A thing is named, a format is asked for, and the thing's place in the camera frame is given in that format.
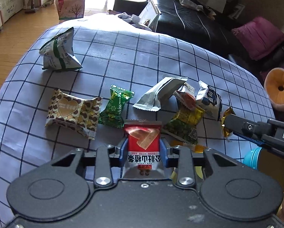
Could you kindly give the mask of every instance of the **bolt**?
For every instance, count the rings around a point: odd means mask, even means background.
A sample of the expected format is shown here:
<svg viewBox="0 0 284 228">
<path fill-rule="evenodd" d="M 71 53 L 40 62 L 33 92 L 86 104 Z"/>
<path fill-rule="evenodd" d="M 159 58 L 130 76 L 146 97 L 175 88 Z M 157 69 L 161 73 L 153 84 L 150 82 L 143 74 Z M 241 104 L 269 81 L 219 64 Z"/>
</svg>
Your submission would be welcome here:
<svg viewBox="0 0 284 228">
<path fill-rule="evenodd" d="M 190 185 L 192 184 L 194 181 L 191 177 L 182 177 L 179 180 L 179 183 L 182 185 Z"/>
<path fill-rule="evenodd" d="M 111 182 L 111 180 L 108 177 L 99 177 L 95 182 L 99 185 L 107 185 Z"/>
<path fill-rule="evenodd" d="M 141 188 L 148 188 L 149 187 L 149 184 L 147 184 L 147 183 L 142 183 L 141 184 Z"/>
</svg>

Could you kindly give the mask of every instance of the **red and white snack wrapper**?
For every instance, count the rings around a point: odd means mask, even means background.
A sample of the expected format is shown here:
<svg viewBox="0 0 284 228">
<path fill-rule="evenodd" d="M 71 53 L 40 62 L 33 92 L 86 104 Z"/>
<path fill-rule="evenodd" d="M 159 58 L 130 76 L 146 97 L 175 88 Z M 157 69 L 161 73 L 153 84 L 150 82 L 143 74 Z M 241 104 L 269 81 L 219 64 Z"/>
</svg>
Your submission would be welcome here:
<svg viewBox="0 0 284 228">
<path fill-rule="evenodd" d="M 128 156 L 123 168 L 123 178 L 164 177 L 159 149 L 161 126 L 162 123 L 158 121 L 125 121 Z"/>
</svg>

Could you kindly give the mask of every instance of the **heart logo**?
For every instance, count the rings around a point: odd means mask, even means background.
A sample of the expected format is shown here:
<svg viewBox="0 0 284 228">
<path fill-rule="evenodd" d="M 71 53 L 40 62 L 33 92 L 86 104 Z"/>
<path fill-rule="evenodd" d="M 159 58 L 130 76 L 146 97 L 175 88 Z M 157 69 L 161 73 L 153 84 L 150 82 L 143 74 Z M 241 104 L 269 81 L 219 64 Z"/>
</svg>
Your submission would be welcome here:
<svg viewBox="0 0 284 228">
<path fill-rule="evenodd" d="M 75 100 L 68 101 L 65 98 L 61 98 L 57 102 L 57 108 L 62 118 L 65 118 L 70 114 L 74 113 L 79 108 L 79 104 Z"/>
</svg>

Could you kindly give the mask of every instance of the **checkered tablecloth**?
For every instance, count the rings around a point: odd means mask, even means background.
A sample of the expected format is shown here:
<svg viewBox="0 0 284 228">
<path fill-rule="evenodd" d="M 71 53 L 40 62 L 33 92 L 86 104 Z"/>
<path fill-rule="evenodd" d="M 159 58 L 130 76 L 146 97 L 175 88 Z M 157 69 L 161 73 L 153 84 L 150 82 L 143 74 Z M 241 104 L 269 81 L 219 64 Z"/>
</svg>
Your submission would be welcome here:
<svg viewBox="0 0 284 228">
<path fill-rule="evenodd" d="M 60 73 L 43 71 L 40 47 L 72 26 L 75 28 L 73 50 L 83 68 Z M 196 90 L 199 80 L 209 84 L 221 95 L 222 111 L 230 101 L 238 116 L 265 122 L 274 117 L 268 95 L 259 81 L 207 50 L 167 35 L 136 29 L 114 15 L 95 14 L 64 22 L 37 40 L 0 89 L 0 226 L 13 217 L 6 190 L 16 177 L 76 147 L 95 150 L 106 144 L 117 145 L 123 137 L 121 129 L 105 125 L 98 125 L 94 141 L 56 125 L 45 128 L 54 88 L 85 99 L 101 96 L 104 109 L 110 98 L 110 86 L 114 84 L 135 92 L 124 107 L 123 118 L 166 123 L 177 111 L 174 97 L 158 112 L 132 107 L 164 75 L 188 77 L 188 83 Z M 197 130 L 200 144 L 239 161 L 256 147 L 234 135 L 227 142 L 219 122 L 206 115 Z M 113 174 L 120 177 L 121 169 L 113 169 Z M 92 168 L 86 178 L 93 179 Z"/>
</svg>

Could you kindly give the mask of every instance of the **candy wrapper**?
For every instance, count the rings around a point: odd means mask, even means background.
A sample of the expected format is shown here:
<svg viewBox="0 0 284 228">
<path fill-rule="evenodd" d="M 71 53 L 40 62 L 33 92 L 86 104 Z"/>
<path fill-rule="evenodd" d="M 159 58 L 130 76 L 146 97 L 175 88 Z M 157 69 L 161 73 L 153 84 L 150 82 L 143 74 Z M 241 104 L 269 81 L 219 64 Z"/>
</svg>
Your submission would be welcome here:
<svg viewBox="0 0 284 228">
<path fill-rule="evenodd" d="M 94 140 L 101 100 L 100 97 L 85 100 L 56 89 L 48 107 L 45 127 L 51 124 L 61 125 Z"/>
<path fill-rule="evenodd" d="M 185 82 L 183 86 L 174 91 L 173 95 L 179 100 L 182 104 L 184 104 L 190 110 L 194 110 L 196 107 L 196 98 L 195 98 L 195 89 Z"/>
<path fill-rule="evenodd" d="M 216 121 L 220 120 L 222 99 L 218 93 L 203 81 L 199 81 L 199 91 L 196 96 L 196 104 L 205 110 Z"/>
<path fill-rule="evenodd" d="M 163 177 L 159 139 L 161 122 L 126 120 L 124 131 L 128 136 L 128 156 L 123 177 Z"/>
<path fill-rule="evenodd" d="M 170 134 L 174 138 L 189 143 L 197 143 L 196 125 L 200 122 L 205 110 L 196 107 L 194 111 L 189 110 L 184 105 L 179 105 L 179 110 L 175 116 L 163 126 L 162 131 Z"/>
<path fill-rule="evenodd" d="M 123 128 L 124 120 L 122 118 L 122 110 L 135 93 L 126 89 L 111 85 L 111 98 L 106 105 L 105 110 L 100 113 L 100 124 L 109 125 L 116 128 Z"/>
<path fill-rule="evenodd" d="M 149 89 L 133 107 L 156 112 L 161 109 L 161 102 L 168 100 L 173 95 L 173 92 L 178 90 L 186 81 L 187 78 L 184 77 L 165 77 Z"/>
<path fill-rule="evenodd" d="M 228 115 L 231 115 L 231 114 L 236 115 L 235 112 L 233 111 L 232 107 L 231 107 L 231 103 L 229 102 L 229 107 L 228 107 L 227 110 L 223 113 L 223 116 L 221 117 L 221 126 L 222 126 L 223 136 L 224 136 L 225 138 L 227 138 L 227 137 L 229 137 L 229 136 L 232 135 L 232 132 L 231 132 L 228 128 L 226 128 L 226 127 L 224 126 L 224 120 L 225 120 L 225 118 L 226 118 Z"/>
<path fill-rule="evenodd" d="M 189 149 L 191 149 L 192 152 L 194 152 L 194 153 L 203 153 L 204 149 L 207 148 L 206 146 L 202 146 L 202 145 L 199 145 L 199 144 L 197 144 L 197 145 L 196 144 L 190 144 L 190 143 L 186 143 L 186 142 L 183 142 L 183 141 L 177 141 L 177 140 L 173 140 L 170 143 L 170 146 L 186 146 Z"/>
<path fill-rule="evenodd" d="M 73 53 L 74 28 L 54 36 L 40 49 L 40 55 L 44 56 L 43 70 L 51 68 L 54 70 L 67 71 L 82 68 L 80 62 Z"/>
</svg>

